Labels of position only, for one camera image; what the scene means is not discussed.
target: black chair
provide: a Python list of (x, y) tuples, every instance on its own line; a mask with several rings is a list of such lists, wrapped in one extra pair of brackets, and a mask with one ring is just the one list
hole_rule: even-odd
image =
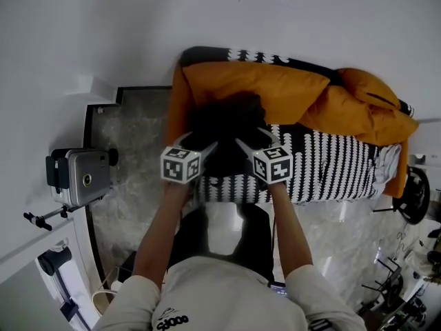
[(407, 180), (403, 195), (392, 199), (392, 208), (373, 212), (398, 211), (408, 224), (419, 224), (427, 213), (430, 202), (429, 180), (424, 170), (407, 167)]
[(386, 263), (384, 263), (383, 261), (381, 261), (380, 259), (377, 259), (377, 261), (379, 263), (381, 263), (386, 269), (389, 270), (389, 274), (386, 278), (386, 281), (384, 281), (383, 283), (380, 283), (378, 281), (375, 281), (375, 283), (377, 283), (379, 285), (378, 288), (374, 288), (374, 287), (369, 287), (368, 285), (364, 285), (362, 284), (361, 286), (364, 288), (367, 288), (369, 290), (375, 290), (376, 292), (384, 292), (385, 290), (387, 290), (388, 288), (390, 288), (390, 286), (392, 285), (392, 283), (399, 278), (399, 276), (401, 275), (401, 266), (398, 265), (394, 260), (390, 259), (389, 257), (387, 258), (390, 262), (392, 262), (395, 266), (396, 269), (393, 270), (392, 268), (390, 268)]

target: white t-shirt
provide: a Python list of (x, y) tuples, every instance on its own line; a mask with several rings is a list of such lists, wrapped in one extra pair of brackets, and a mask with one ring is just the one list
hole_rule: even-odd
[(149, 279), (130, 277), (94, 330), (366, 330), (314, 266), (285, 284), (289, 299), (247, 268), (192, 257), (170, 268), (162, 294)]

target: black and white printed logo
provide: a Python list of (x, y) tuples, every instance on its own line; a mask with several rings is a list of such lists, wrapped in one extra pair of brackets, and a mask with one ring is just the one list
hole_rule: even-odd
[(183, 164), (181, 162), (164, 159), (164, 177), (174, 180), (182, 180)]
[(267, 180), (267, 164), (257, 157), (254, 157), (254, 174)]
[(269, 158), (269, 159), (276, 159), (280, 157), (287, 156), (288, 154), (286, 151), (281, 147), (276, 148), (270, 148), (268, 150), (263, 150), (263, 153)]
[(180, 148), (172, 148), (170, 151), (168, 151), (165, 155), (168, 157), (176, 157), (179, 159), (184, 159), (190, 151), (182, 150)]
[(277, 163), (271, 163), (271, 180), (279, 180), (289, 177), (291, 174), (291, 162), (289, 159)]
[(172, 328), (173, 326), (180, 325), (182, 323), (187, 323), (188, 317), (183, 315), (181, 317), (171, 317), (169, 319), (166, 319), (158, 325), (156, 325), (157, 330), (168, 330), (169, 328)]
[(193, 179), (199, 174), (199, 158), (192, 159), (187, 164), (187, 179)]
[(161, 316), (158, 318), (158, 321), (161, 321), (162, 319), (168, 317), (170, 314), (173, 314), (174, 312), (178, 312), (179, 310), (176, 310), (174, 308), (167, 308), (163, 311)]

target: person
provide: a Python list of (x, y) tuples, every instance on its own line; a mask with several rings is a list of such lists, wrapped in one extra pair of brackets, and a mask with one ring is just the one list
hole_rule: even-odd
[(238, 246), (230, 256), (215, 255), (208, 249), (202, 209), (182, 220), (175, 237), (188, 190), (168, 185), (136, 253), (132, 276), (94, 330), (366, 330), (313, 266), (284, 183), (269, 185), (269, 191), (289, 298), (268, 288), (273, 279), (268, 214), (242, 205)]

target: marble floor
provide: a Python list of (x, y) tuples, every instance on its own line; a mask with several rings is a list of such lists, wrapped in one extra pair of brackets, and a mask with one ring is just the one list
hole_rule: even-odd
[[(107, 107), (93, 115), (92, 145), (115, 147), (120, 154), (118, 165), (111, 169), (113, 189), (91, 207), (106, 273), (137, 249), (158, 207), (162, 194), (158, 158), (163, 149), (169, 98), (169, 90), (126, 91), (121, 107)], [(261, 207), (272, 222), (271, 204)], [(375, 292), (361, 285), (375, 285), (375, 279), (385, 277), (387, 270), (376, 259), (397, 256), (397, 262), (402, 264), (404, 251), (415, 245), (421, 234), (420, 226), (405, 225), (399, 213), (373, 213), (374, 207), (390, 207), (390, 199), (295, 206), (314, 264), (354, 309), (360, 307), (361, 301), (376, 297)], [(211, 203), (207, 213), (211, 251), (231, 253), (240, 239), (241, 220), (236, 206)], [(403, 230), (399, 247), (397, 234)], [(283, 281), (277, 244), (274, 276)]]

